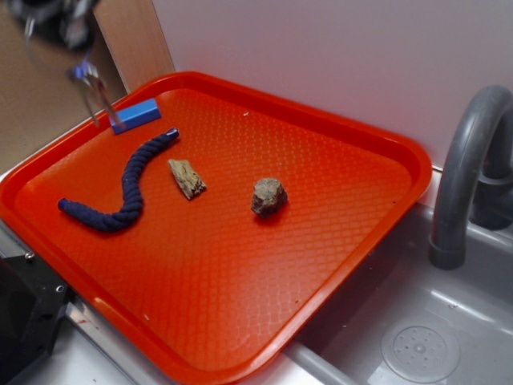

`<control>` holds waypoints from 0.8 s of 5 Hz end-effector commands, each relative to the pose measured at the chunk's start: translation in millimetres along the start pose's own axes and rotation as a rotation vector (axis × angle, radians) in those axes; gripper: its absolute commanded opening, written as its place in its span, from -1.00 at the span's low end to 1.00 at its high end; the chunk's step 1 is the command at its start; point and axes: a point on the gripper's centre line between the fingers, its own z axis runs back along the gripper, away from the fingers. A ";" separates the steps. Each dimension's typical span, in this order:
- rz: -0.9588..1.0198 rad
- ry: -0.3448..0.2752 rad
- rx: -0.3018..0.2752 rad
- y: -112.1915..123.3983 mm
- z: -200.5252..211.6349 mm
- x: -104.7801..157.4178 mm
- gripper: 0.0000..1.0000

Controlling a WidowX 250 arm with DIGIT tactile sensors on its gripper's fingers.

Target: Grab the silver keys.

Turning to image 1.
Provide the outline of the blurred black gripper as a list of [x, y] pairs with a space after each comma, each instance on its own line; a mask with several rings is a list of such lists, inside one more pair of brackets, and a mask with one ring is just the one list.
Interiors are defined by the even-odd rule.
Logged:
[[25, 43], [42, 39], [69, 51], [92, 47], [96, 0], [6, 1], [6, 11], [23, 30]]

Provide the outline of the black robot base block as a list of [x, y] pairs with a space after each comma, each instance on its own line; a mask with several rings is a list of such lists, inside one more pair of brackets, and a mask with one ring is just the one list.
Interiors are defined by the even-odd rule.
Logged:
[[53, 353], [68, 284], [38, 256], [1, 259], [1, 383], [16, 384]]

